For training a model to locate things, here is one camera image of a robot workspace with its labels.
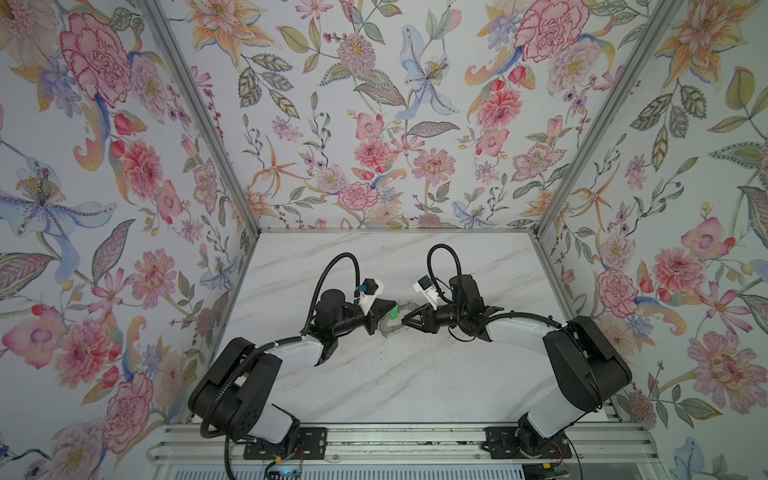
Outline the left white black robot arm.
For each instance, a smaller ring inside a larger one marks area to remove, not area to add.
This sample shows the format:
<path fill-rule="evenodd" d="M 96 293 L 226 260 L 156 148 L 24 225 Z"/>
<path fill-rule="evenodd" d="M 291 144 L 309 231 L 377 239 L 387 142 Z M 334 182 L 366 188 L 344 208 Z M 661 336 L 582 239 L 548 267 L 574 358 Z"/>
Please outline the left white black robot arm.
<path fill-rule="evenodd" d="M 280 375 L 325 363 L 342 337 L 358 328 L 376 333 L 397 307 L 396 301 L 377 293 L 361 292 L 348 302 L 342 291 L 331 289 L 313 301 L 309 323 L 299 335 L 261 346 L 243 337 L 231 340 L 188 399 L 190 412 L 201 419 L 200 435 L 272 444 L 286 440 L 299 421 L 270 403 Z"/>

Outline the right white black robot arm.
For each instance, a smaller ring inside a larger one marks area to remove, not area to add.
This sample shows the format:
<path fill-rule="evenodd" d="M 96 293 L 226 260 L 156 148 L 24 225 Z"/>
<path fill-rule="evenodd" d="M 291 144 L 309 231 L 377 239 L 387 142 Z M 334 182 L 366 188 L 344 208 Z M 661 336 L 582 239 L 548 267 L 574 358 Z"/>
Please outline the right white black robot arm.
<path fill-rule="evenodd" d="M 557 388 L 521 416 L 512 434 L 513 448 L 529 458 L 542 454 L 547 443 L 632 382 L 629 366 L 589 317 L 560 323 L 550 316 L 489 306 L 470 275 L 451 279 L 449 300 L 428 276 L 413 289 L 426 303 L 407 314 L 404 325 L 429 334 L 457 328 L 469 341 L 510 344 L 547 357 Z"/>

